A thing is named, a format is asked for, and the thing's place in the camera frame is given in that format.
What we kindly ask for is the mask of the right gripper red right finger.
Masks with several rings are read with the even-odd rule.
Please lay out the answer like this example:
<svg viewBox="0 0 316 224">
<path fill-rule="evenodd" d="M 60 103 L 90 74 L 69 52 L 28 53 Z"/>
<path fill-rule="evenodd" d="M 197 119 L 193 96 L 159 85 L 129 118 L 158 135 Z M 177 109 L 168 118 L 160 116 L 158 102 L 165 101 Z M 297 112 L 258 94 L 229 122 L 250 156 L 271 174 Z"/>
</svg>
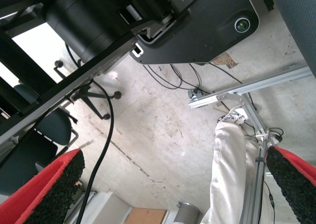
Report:
<svg viewBox="0 0 316 224">
<path fill-rule="evenodd" d="M 270 146 L 266 164 L 301 224 L 316 222 L 316 168 L 281 147 Z"/>
</svg>

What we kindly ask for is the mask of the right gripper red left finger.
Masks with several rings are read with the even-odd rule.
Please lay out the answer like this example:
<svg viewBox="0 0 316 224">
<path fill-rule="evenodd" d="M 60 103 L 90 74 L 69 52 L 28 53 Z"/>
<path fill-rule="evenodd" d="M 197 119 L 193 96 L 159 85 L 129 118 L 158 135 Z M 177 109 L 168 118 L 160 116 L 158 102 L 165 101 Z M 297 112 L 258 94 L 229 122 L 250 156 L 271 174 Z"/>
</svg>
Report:
<svg viewBox="0 0 316 224">
<path fill-rule="evenodd" d="M 84 166 L 81 149 L 59 156 L 0 205 L 0 222 L 62 224 Z"/>
</svg>

